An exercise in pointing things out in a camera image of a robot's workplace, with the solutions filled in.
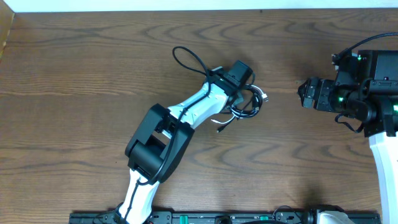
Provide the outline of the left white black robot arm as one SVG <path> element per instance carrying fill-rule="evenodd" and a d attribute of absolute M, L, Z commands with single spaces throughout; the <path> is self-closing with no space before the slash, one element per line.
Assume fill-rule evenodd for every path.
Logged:
<path fill-rule="evenodd" d="M 195 128 L 232 103 L 252 73 L 241 62 L 228 71 L 214 68 L 189 99 L 168 108 L 160 104 L 150 108 L 125 149 L 130 183 L 125 201 L 116 209 L 116 223 L 148 219 L 158 186 L 179 165 Z"/>

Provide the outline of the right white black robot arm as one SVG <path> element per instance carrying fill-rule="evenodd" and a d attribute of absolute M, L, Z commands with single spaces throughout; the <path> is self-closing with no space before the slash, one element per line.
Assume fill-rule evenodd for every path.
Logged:
<path fill-rule="evenodd" d="M 332 56 L 336 78 L 308 78 L 298 88 L 304 108 L 360 121 L 376 163 L 383 223 L 397 223 L 397 51 L 345 50 Z"/>

